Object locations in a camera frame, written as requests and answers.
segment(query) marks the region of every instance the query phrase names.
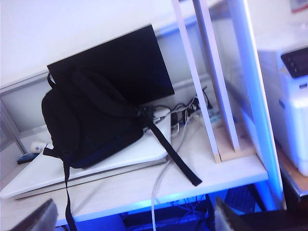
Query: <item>desk surface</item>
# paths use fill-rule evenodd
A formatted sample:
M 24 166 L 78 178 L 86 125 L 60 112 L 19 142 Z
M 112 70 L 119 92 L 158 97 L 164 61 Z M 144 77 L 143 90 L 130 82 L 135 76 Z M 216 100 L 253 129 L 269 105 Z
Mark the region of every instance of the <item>desk surface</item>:
M 216 164 L 205 128 L 192 120 L 179 155 L 203 180 L 194 187 L 172 163 L 165 171 L 156 194 L 156 204 L 211 193 L 268 179 L 256 155 Z M 179 138 L 173 140 L 177 145 Z M 165 164 L 119 174 L 69 188 L 72 213 L 76 221 L 100 218 L 151 205 L 153 184 Z M 19 200 L 1 201 L 1 230 L 11 229 L 39 205 L 52 198 L 58 208 L 57 226 L 66 224 L 65 189 Z

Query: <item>desk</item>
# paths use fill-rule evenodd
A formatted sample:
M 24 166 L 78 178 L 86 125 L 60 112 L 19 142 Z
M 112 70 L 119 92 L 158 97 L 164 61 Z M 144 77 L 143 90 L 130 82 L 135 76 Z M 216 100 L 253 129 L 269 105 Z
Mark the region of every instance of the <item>desk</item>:
M 177 145 L 180 137 L 173 140 Z M 268 180 L 268 174 L 257 155 L 250 155 L 216 164 L 210 151 L 205 128 L 195 120 L 187 133 L 179 155 L 203 180 L 194 187 L 172 163 L 164 173 L 156 194 L 156 204 L 211 193 L 245 184 Z M 75 220 L 84 221 L 118 214 L 151 205 L 153 184 L 165 164 L 96 180 L 69 188 Z M 8 230 L 25 218 L 47 199 L 58 207 L 56 225 L 66 224 L 65 189 L 19 200 L 1 201 L 1 230 Z
M 276 145 L 276 150 L 288 210 L 308 210 L 308 177 L 296 169 L 281 146 Z

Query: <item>white printer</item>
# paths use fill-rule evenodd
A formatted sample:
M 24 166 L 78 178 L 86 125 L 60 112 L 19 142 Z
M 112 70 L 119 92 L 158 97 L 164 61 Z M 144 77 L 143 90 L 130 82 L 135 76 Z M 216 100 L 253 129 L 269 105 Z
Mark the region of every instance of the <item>white printer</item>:
M 274 137 L 308 176 L 308 24 L 263 34 L 257 48 Z

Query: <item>black monitor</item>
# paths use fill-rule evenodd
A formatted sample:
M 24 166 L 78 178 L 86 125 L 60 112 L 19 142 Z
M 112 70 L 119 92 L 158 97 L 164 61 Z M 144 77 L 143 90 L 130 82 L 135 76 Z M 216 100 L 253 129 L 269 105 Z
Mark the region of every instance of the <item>black monitor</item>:
M 55 80 L 78 69 L 100 73 L 135 105 L 174 94 L 151 25 L 47 67 Z

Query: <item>power cord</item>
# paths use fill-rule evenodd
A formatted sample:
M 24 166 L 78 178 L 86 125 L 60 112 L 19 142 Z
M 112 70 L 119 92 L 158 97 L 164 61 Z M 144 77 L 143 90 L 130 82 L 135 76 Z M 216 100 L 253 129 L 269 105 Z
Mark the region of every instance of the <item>power cord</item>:
M 192 115 L 190 117 L 188 117 L 185 121 L 185 125 L 183 127 L 183 132 L 182 132 L 182 137 L 181 137 L 181 140 L 180 140 L 180 144 L 179 146 L 175 149 L 176 152 L 178 152 L 183 144 L 183 141 L 184 141 L 184 137 L 185 137 L 185 130 L 186 130 L 186 127 L 191 119 Z M 168 166 L 170 165 L 171 163 L 171 159 L 169 159 L 167 161 L 167 164 L 164 166 L 164 168 L 160 171 L 160 173 L 158 174 L 157 178 L 156 178 L 156 181 L 154 183 L 154 186 L 153 186 L 153 190 L 152 190 L 152 198 L 151 198 L 151 213 L 152 213 L 152 225 L 153 225 L 153 231 L 156 231 L 156 223 L 155 223 L 155 212 L 154 212 L 154 199 L 155 199 L 155 194 L 156 194 L 156 191 L 157 191 L 157 186 L 160 182 L 160 179 L 163 175 L 163 173 L 165 172 L 165 170 L 168 168 Z

